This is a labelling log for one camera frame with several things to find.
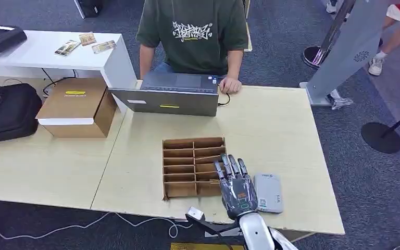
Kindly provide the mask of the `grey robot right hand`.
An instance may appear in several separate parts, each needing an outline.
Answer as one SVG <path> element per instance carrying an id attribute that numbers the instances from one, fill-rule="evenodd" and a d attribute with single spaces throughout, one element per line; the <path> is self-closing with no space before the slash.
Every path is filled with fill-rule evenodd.
<path id="1" fill-rule="evenodd" d="M 233 155 L 220 154 L 222 163 L 215 160 L 222 203 L 228 217 L 237 220 L 247 213 L 254 213 L 258 207 L 256 190 L 243 159 Z"/>

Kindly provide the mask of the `person's left hand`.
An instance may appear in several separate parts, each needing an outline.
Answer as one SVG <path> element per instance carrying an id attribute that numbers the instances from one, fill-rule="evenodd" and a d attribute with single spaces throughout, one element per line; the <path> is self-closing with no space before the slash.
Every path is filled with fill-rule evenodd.
<path id="1" fill-rule="evenodd" d="M 219 89 L 224 94 L 234 94 L 240 91 L 242 87 L 241 81 L 226 76 L 219 83 Z"/>

